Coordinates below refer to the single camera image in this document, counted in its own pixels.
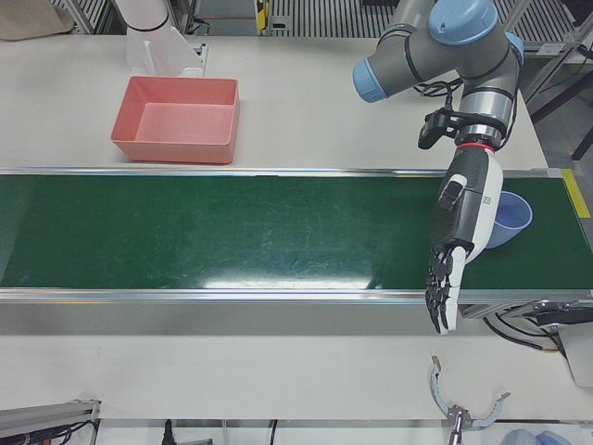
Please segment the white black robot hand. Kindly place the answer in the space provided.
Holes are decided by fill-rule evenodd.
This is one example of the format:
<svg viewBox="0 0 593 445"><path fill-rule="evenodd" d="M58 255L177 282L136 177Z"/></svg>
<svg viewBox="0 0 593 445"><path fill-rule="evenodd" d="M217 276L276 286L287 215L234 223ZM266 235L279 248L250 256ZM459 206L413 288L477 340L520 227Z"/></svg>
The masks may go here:
<svg viewBox="0 0 593 445"><path fill-rule="evenodd" d="M440 335L456 329L464 269L486 248L502 184L503 171L491 148L477 143L457 147L430 226L425 302Z"/></svg>

